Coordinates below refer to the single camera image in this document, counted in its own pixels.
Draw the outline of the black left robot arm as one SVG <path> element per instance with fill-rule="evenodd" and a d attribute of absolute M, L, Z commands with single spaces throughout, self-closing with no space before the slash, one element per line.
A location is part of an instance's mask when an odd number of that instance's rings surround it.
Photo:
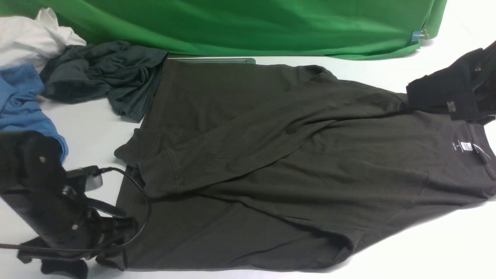
<path fill-rule="evenodd" d="M 126 270 L 125 246 L 138 230 L 136 219 L 85 194 L 89 186 L 100 187 L 102 174 L 113 168 L 66 171 L 61 155 L 61 144 L 40 132 L 1 133 L 1 198 L 37 234 L 1 248 L 16 250 L 24 264 L 40 260 L 43 274 L 70 279 L 86 279 L 92 258 Z"/>

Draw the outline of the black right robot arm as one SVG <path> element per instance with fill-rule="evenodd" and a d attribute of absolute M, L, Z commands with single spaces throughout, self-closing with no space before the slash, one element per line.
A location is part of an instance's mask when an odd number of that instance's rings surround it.
<path fill-rule="evenodd" d="M 487 125 L 496 114 L 495 43 L 470 51 L 450 66 L 407 85 L 410 108 L 447 114 L 453 121 Z"/>

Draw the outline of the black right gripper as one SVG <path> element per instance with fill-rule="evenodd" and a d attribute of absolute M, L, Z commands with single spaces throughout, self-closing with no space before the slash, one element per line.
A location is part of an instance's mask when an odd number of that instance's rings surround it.
<path fill-rule="evenodd" d="M 407 85 L 415 110 L 485 125 L 495 120 L 495 51 L 476 49 Z"/>

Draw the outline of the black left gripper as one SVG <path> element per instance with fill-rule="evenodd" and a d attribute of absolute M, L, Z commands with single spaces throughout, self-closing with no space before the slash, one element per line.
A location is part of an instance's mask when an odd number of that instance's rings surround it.
<path fill-rule="evenodd" d="M 101 217 L 98 205 L 111 210 L 114 206 L 87 198 L 70 186 L 55 192 L 18 189 L 15 194 L 16 213 L 37 233 L 20 245 L 19 261 L 28 264 L 39 259 L 43 274 L 70 279 L 87 278 L 85 260 L 98 255 L 117 256 L 115 267 L 124 265 L 122 252 L 111 249 L 135 231 L 135 219 Z"/>

